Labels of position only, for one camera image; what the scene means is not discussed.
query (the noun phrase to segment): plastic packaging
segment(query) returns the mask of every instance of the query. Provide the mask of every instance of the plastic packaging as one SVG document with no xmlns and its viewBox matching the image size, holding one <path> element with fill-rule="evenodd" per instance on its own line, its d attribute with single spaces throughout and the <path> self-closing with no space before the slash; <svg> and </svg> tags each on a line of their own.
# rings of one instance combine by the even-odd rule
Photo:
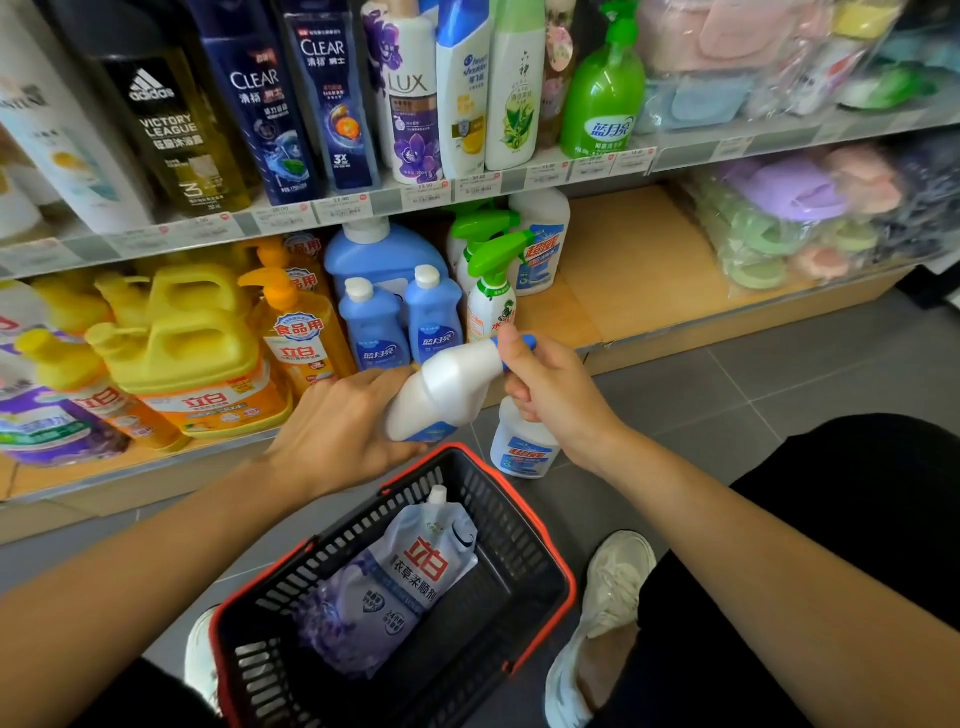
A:
<svg viewBox="0 0 960 728">
<path fill-rule="evenodd" d="M 300 638 L 347 677 L 373 677 L 447 591 L 477 565 L 477 528 L 433 486 L 386 533 L 321 583 L 295 615 Z"/>
</svg>

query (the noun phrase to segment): bottle cap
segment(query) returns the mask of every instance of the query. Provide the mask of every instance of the bottle cap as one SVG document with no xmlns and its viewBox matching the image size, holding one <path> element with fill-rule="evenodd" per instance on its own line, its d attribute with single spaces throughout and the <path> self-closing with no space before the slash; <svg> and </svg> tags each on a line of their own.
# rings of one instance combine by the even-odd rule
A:
<svg viewBox="0 0 960 728">
<path fill-rule="evenodd" d="M 420 288 L 436 288 L 440 285 L 440 271 L 432 265 L 418 265 L 414 269 L 414 277 Z"/>
<path fill-rule="evenodd" d="M 378 243 L 390 234 L 390 218 L 371 217 L 367 220 L 354 220 L 344 223 L 344 235 L 347 240 L 359 245 Z"/>
<path fill-rule="evenodd" d="M 347 279 L 347 296 L 354 303 L 365 303 L 373 298 L 373 284 L 367 279 Z"/>
</svg>

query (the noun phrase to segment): left hand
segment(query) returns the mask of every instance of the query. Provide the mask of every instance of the left hand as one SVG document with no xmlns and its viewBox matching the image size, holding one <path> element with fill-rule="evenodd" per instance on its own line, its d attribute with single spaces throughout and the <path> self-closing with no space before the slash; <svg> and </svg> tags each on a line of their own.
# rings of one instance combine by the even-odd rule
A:
<svg viewBox="0 0 960 728">
<path fill-rule="evenodd" d="M 293 488 L 293 505 L 374 480 L 427 451 L 424 443 L 391 442 L 383 432 L 384 410 L 413 372 L 368 369 L 306 391 L 265 455 L 276 471 L 272 480 Z"/>
</svg>

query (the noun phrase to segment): brand logo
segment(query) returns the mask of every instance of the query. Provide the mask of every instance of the brand logo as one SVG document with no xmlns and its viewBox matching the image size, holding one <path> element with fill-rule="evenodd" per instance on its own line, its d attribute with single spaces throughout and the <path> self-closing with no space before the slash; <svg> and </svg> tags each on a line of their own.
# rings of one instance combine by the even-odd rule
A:
<svg viewBox="0 0 960 728">
<path fill-rule="evenodd" d="M 138 69 L 133 77 L 129 95 L 134 101 L 156 101 L 177 96 L 172 88 L 167 88 L 142 68 Z"/>
</svg>

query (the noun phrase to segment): shoe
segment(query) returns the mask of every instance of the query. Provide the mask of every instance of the shoe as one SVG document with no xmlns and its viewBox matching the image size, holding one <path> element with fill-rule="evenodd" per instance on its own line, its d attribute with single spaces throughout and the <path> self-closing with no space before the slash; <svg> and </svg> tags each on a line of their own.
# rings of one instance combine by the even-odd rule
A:
<svg viewBox="0 0 960 728">
<path fill-rule="evenodd" d="M 217 675 L 217 663 L 213 659 L 213 644 L 210 642 L 210 623 L 216 611 L 216 607 L 206 610 L 190 630 L 183 657 L 183 682 L 197 691 L 218 716 L 222 716 L 220 698 L 217 697 L 220 678 Z"/>
<path fill-rule="evenodd" d="M 592 719 L 577 687 L 577 662 L 584 643 L 636 619 L 640 587 L 657 565 L 647 540 L 616 531 L 590 559 L 580 624 L 546 677 L 543 712 L 550 728 L 583 728 Z"/>
</svg>

